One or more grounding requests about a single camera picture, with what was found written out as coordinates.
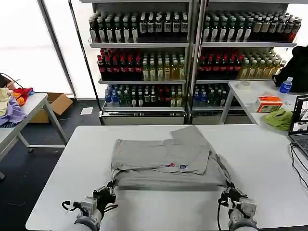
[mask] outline cardboard box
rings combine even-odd
[[[53,112],[56,113],[56,115],[62,115],[63,112],[65,112],[67,108],[69,108],[69,106],[73,103],[71,99],[67,98],[67,96],[62,93],[47,93],[47,94],[48,94],[47,100],[51,104],[52,110]],[[49,123],[48,114],[42,108],[31,119],[30,123]]]

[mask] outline purple cloth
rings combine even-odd
[[[16,99],[11,96],[5,115],[0,116],[0,125],[6,122],[18,124],[19,122],[23,121],[24,118],[26,118],[26,114],[23,113]]]

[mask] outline laptop screen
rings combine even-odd
[[[289,134],[308,133],[308,96],[297,96]]]

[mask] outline dark floor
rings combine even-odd
[[[92,115],[80,115],[83,107],[93,107]],[[99,125],[97,103],[74,102],[59,121],[69,137],[79,125]],[[51,124],[29,124],[22,135],[30,144],[62,144]],[[28,153],[19,141],[0,162],[0,171],[6,175],[6,179],[0,182],[0,231],[26,230],[26,221],[62,151],[63,149],[34,149]],[[308,227],[267,230],[307,231]]]

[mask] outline white table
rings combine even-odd
[[[55,166],[26,223],[28,230],[62,231],[77,211],[61,203],[80,201],[110,180],[116,139],[164,140],[172,126],[80,126]],[[291,167],[287,137],[257,125],[198,125],[204,137],[232,166],[232,180],[257,203],[260,228],[308,225],[308,197]],[[297,151],[306,166],[306,160]],[[119,208],[105,214],[104,231],[217,230],[219,192],[116,190]],[[222,208],[222,229],[228,228]]]
[[[65,145],[30,145],[20,133],[36,113],[41,108],[44,108],[63,143],[67,144],[68,138],[58,122],[57,117],[53,113],[52,108],[47,101],[47,97],[48,95],[46,93],[35,93],[34,95],[29,96],[26,103],[21,106],[22,111],[27,115],[27,117],[14,128],[0,128],[0,160],[16,144],[18,139],[24,143],[28,148],[28,151],[31,151],[33,148],[65,148]],[[0,172],[0,180],[4,177],[5,176]]]
[[[253,106],[257,101],[259,96],[262,96],[265,92],[271,93],[274,96],[278,96],[278,87],[275,86],[273,81],[248,81],[251,84],[251,87],[248,90],[240,90],[236,86],[239,84],[239,81],[230,81],[229,87],[230,91],[225,103],[224,110],[220,117],[220,124],[224,124],[231,102],[233,97],[237,99],[240,103],[243,110],[246,112],[247,116],[253,124],[261,124],[261,117],[266,113],[256,112],[256,108]],[[297,95],[289,93],[287,95],[287,102],[289,105],[283,105],[286,110],[293,111]]]

